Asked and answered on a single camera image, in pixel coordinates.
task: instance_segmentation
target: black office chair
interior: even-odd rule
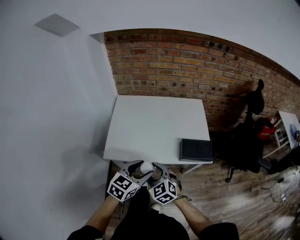
[[[257,89],[247,94],[248,108],[245,121],[234,129],[233,135],[228,141],[226,158],[232,166],[230,177],[226,178],[226,182],[230,182],[235,169],[258,173],[261,166],[266,169],[271,168],[271,163],[262,157],[263,141],[255,135],[252,118],[252,113],[258,115],[263,111],[263,88],[264,83],[260,79]]]

